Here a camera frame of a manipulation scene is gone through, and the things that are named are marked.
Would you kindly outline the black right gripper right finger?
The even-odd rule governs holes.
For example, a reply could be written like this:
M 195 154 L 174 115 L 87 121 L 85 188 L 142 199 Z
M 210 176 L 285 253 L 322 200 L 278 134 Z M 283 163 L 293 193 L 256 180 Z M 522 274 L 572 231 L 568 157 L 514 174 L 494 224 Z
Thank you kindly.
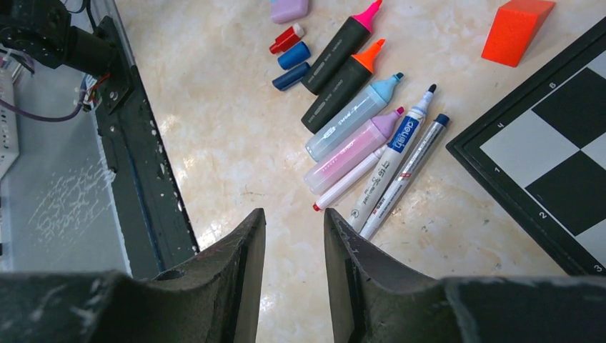
M 336 342 L 603 342 L 603 277 L 433 279 L 324 213 Z

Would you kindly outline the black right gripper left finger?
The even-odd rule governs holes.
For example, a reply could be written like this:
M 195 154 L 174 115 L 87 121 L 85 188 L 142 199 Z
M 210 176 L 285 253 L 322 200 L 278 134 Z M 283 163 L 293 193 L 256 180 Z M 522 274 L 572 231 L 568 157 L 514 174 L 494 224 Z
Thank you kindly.
M 3 273 L 3 342 L 254 342 L 266 218 L 147 281 L 122 272 Z

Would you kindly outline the red white thin pen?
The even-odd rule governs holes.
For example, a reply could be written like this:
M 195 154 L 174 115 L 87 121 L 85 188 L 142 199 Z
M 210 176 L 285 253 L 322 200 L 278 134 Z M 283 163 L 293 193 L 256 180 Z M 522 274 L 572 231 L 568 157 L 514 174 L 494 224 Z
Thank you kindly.
M 326 190 L 326 192 L 313 203 L 313 210 L 320 212 L 343 197 L 356 182 L 378 163 L 386 149 L 386 145 L 381 146 L 345 174 L 336 184 Z

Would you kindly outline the blue white marker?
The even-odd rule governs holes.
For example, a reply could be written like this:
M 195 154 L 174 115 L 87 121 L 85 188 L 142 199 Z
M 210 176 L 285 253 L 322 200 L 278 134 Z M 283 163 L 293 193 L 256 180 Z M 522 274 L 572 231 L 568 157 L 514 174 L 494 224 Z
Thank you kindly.
M 365 184 L 364 191 L 360 194 L 349 215 L 348 222 L 356 232 L 361 232 L 392 177 L 396 174 L 410 144 L 417 135 L 418 129 L 426 118 L 429 104 L 436 89 L 437 85 L 432 84 L 420 101 L 406 113 L 391 141 L 386 146 L 381 159 Z

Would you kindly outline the pink pastel highlighter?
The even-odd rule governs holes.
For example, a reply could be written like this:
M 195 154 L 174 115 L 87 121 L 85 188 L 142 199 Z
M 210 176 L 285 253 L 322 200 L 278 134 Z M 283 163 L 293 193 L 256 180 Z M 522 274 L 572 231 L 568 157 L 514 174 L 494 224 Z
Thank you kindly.
M 380 148 L 394 131 L 404 113 L 394 111 L 367 120 L 341 144 L 320 159 L 305 175 L 304 181 L 313 194 L 321 194 L 338 182 L 369 154 Z

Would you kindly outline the light blue highlighter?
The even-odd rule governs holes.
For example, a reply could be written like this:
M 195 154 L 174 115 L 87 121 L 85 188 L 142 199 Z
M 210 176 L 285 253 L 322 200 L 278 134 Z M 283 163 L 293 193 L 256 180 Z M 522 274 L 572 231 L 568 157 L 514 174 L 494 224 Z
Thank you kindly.
M 398 72 L 363 88 L 306 143 L 311 158 L 323 159 L 363 123 L 378 115 L 391 101 L 396 85 L 403 78 L 404 73 Z

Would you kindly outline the orange black highlighter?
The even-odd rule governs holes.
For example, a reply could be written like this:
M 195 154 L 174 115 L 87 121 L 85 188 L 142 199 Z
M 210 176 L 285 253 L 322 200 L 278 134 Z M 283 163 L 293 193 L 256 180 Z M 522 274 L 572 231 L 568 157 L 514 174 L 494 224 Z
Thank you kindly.
M 379 39 L 365 51 L 351 55 L 328 81 L 301 119 L 311 133 L 316 134 L 371 79 L 374 59 L 385 41 L 386 39 Z

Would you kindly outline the dark blue pen cap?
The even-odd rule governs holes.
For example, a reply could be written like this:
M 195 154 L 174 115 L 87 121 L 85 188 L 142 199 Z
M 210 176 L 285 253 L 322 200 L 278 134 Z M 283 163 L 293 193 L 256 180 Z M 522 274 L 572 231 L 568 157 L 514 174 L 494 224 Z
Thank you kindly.
M 272 85 L 279 91 L 286 91 L 298 82 L 300 82 L 311 66 L 307 62 L 298 65 L 292 65 L 285 74 L 277 77 L 272 81 Z

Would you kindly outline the blue round marker cap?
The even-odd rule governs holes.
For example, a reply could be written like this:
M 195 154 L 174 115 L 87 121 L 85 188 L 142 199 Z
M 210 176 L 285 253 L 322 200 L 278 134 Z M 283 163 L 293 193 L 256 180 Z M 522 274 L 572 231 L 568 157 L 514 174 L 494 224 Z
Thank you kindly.
M 278 65 L 286 71 L 306 61 L 310 56 L 311 51 L 308 46 L 303 41 L 300 41 L 284 52 L 277 59 L 277 62 Z

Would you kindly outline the pink black highlighter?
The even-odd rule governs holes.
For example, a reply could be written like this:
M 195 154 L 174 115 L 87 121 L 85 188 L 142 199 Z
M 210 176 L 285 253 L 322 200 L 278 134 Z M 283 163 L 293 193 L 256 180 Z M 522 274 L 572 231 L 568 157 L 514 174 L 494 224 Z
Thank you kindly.
M 373 1 L 362 13 L 346 19 L 302 79 L 308 91 L 319 95 L 343 63 L 368 41 L 381 5 L 381 0 Z

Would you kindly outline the red pen cap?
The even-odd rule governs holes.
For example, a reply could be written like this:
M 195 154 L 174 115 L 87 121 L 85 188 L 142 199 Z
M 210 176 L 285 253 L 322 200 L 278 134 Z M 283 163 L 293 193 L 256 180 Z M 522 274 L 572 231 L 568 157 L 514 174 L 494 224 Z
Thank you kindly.
M 271 54 L 281 54 L 299 43 L 305 35 L 305 30 L 299 23 L 295 23 L 282 32 L 269 47 Z

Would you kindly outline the lilac highlighter cap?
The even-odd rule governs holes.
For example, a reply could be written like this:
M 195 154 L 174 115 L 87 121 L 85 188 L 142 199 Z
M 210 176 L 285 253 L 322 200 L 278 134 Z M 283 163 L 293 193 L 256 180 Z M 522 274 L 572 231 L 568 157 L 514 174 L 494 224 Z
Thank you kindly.
M 309 0 L 270 0 L 270 18 L 275 24 L 284 24 L 305 17 Z

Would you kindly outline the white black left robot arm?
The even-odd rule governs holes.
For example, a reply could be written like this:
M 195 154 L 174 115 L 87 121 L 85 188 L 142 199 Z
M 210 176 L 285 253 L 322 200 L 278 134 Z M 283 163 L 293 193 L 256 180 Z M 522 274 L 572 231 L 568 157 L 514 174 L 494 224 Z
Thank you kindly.
M 109 41 L 71 24 L 61 1 L 2 1 L 1 45 L 51 69 L 69 66 L 103 76 L 116 57 Z

